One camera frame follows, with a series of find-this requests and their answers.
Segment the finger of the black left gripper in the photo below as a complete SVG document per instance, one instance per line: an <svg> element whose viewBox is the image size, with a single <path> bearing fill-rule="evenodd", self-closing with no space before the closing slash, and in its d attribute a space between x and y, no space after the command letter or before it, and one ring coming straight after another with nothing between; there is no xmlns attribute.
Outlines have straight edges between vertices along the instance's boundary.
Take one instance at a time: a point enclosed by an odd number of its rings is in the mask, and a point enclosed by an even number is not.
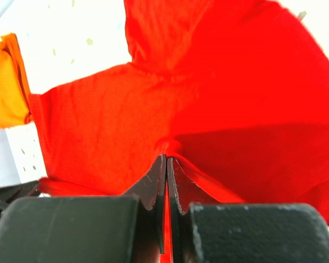
<svg viewBox="0 0 329 263"><path fill-rule="evenodd" d="M0 208L6 208L16 199L39 196L39 181L30 181L24 184L0 187Z"/></svg>

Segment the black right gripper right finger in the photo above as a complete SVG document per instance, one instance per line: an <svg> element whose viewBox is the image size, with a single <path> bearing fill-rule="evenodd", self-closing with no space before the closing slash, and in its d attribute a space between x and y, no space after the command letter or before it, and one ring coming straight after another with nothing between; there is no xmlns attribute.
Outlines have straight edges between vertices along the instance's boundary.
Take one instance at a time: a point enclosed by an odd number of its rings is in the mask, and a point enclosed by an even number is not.
<svg viewBox="0 0 329 263"><path fill-rule="evenodd" d="M197 186L183 171L175 158L167 159L167 182L171 217L172 261L198 262L195 250L194 223L190 204L218 204Z"/></svg>

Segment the red t shirt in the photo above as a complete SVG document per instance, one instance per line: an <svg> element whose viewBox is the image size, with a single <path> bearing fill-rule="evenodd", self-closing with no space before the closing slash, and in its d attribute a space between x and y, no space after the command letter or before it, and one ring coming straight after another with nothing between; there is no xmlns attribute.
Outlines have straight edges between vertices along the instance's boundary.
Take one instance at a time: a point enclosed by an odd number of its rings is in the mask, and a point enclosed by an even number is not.
<svg viewBox="0 0 329 263"><path fill-rule="evenodd" d="M131 61L31 94L50 231L86 223L97 262L173 262L137 196L159 155L190 204L198 262L329 262L329 60L274 1L125 1Z"/></svg>

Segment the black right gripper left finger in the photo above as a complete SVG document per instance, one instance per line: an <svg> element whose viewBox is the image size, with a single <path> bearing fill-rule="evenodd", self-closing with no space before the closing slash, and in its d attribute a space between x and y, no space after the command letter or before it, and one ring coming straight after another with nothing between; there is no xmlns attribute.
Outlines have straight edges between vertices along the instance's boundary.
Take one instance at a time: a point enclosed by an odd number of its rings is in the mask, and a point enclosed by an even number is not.
<svg viewBox="0 0 329 263"><path fill-rule="evenodd" d="M159 252L165 252L165 199L166 199L167 158L159 155L149 170L131 187L124 196L137 196L144 208L150 212L155 223Z"/></svg>

